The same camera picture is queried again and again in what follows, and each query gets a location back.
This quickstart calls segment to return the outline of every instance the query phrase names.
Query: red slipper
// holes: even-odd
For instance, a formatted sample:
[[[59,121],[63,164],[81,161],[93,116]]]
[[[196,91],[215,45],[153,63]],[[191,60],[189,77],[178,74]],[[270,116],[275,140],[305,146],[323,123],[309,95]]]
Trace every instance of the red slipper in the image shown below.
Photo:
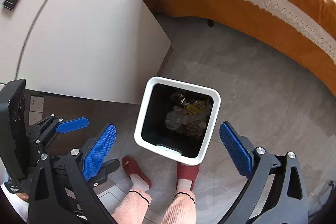
[[[137,164],[134,158],[129,156],[123,157],[123,159],[121,160],[121,164],[123,166],[126,175],[129,176],[130,174],[138,174],[149,185],[149,188],[152,187],[152,182],[141,171],[139,165]]]
[[[176,165],[177,168],[177,182],[176,182],[176,187],[177,183],[179,182],[179,179],[187,179],[191,180],[191,187],[190,190],[194,188],[195,180],[198,175],[198,171],[200,170],[200,165],[195,165],[195,166],[187,166],[183,165],[180,162],[177,162]]]

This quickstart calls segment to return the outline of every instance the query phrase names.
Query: power socket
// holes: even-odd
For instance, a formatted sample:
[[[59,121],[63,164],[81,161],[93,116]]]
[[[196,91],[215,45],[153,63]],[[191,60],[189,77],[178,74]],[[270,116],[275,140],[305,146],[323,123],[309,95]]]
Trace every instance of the power socket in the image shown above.
[[[44,97],[30,97],[30,111],[43,112]]]
[[[29,121],[28,124],[32,126],[33,124],[42,120],[42,112],[29,111]]]

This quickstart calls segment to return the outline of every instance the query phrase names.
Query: trash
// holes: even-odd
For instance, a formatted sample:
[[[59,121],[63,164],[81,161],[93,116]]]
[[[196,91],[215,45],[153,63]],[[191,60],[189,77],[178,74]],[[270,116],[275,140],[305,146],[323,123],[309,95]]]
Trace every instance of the trash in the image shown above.
[[[212,105],[209,100],[188,98],[184,93],[175,92],[170,99],[177,105],[166,114],[166,127],[190,138],[201,140],[205,135],[205,129]]]

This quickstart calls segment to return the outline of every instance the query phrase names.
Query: blue gripper pad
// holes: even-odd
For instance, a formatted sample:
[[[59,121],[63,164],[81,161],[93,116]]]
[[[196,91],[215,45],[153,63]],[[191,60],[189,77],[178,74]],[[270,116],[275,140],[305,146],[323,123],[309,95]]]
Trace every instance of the blue gripper pad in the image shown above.
[[[83,161],[82,175],[86,181],[96,176],[117,136],[115,126],[108,125]]]
[[[89,120],[85,117],[81,117],[59,123],[59,125],[55,128],[55,131],[59,133],[68,133],[70,131],[87,127],[88,125]]]
[[[220,125],[219,136],[239,174],[247,179],[251,178],[253,174],[252,158],[226,122]]]

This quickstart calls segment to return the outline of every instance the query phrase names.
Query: person's leg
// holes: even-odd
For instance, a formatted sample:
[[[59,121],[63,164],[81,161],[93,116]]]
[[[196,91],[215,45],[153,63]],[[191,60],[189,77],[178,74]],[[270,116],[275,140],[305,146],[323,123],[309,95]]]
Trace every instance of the person's leg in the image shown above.
[[[145,191],[149,190],[152,183],[131,157],[124,157],[122,166],[125,173],[131,178],[133,186],[122,203],[115,209],[112,217],[118,224],[141,224],[152,201]]]
[[[195,195],[191,192],[199,171],[199,165],[186,166],[177,163],[177,193],[167,209],[161,224],[195,224]]]

